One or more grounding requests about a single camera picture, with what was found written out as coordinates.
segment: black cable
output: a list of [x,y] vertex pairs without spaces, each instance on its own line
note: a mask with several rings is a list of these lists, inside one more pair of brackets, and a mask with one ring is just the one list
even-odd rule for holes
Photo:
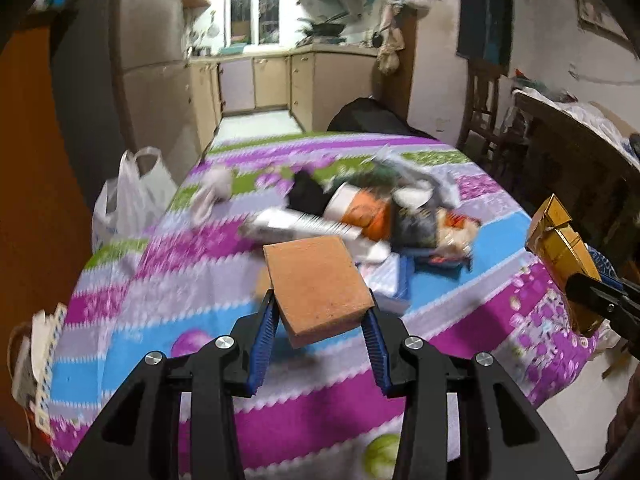
[[578,474],[578,475],[584,475],[584,474],[590,473],[592,471],[597,471],[598,469],[600,469],[600,465],[599,464],[595,465],[593,467],[590,467],[588,469],[576,469],[575,473]]

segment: countertop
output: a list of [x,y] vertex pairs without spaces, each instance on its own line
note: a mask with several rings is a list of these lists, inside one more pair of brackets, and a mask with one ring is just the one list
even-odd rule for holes
[[355,56],[371,56],[376,57],[378,50],[376,48],[367,48],[364,46],[347,44],[347,45],[332,45],[332,44],[311,44],[301,46],[299,48],[283,48],[277,50],[265,50],[264,52],[247,52],[242,54],[231,54],[229,56],[196,56],[190,57],[189,62],[201,63],[201,62],[223,62],[233,61],[236,59],[250,59],[252,57],[259,57],[261,59],[265,57],[283,57],[283,56],[295,56],[297,54],[309,54],[311,52],[325,52],[331,54],[352,54]]

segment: silver screw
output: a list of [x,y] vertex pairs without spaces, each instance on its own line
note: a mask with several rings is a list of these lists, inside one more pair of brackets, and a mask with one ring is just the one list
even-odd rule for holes
[[153,352],[149,352],[145,355],[145,363],[148,365],[157,365],[160,361],[162,361],[162,354],[158,350],[154,350]]
[[424,345],[424,341],[420,339],[418,336],[411,335],[407,339],[404,340],[404,346],[410,348],[411,350],[419,350]]
[[476,361],[481,366],[491,366],[492,364],[494,364],[494,356],[487,352],[480,352],[476,356]]
[[234,343],[234,339],[229,335],[221,335],[218,339],[216,339],[216,346],[218,348],[222,348],[223,350],[231,348]]

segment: yellow box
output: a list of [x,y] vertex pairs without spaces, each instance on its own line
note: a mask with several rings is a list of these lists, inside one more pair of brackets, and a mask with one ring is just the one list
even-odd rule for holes
[[[545,264],[546,270],[564,294],[566,280],[581,272],[600,280],[600,273],[580,238],[569,225],[571,215],[554,194],[547,198],[531,219],[525,247]],[[602,318],[582,306],[564,298],[571,329],[591,336],[602,323]]]

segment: tablecloth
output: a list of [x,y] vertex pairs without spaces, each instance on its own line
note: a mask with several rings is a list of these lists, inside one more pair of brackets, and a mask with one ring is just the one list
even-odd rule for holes
[[[250,213],[285,204],[299,168],[319,180],[366,168],[383,146],[453,172],[460,212],[483,222],[471,270],[418,272],[403,320],[440,351],[491,351],[539,406],[578,375],[596,340],[572,333],[562,299],[540,261],[525,252],[529,218],[462,153],[436,140],[382,134],[302,134],[210,150],[161,221],[144,237],[102,248],[84,268],[56,349],[49,413],[52,446],[68,460],[129,371],[150,350],[187,354],[251,313],[261,250],[239,237]],[[213,164],[237,171],[233,196],[193,229],[188,205]],[[248,478],[366,478],[365,446],[397,433],[403,399],[374,384],[360,329],[292,350],[278,332],[264,385],[236,399]],[[189,399],[180,413],[181,472],[188,470]]]

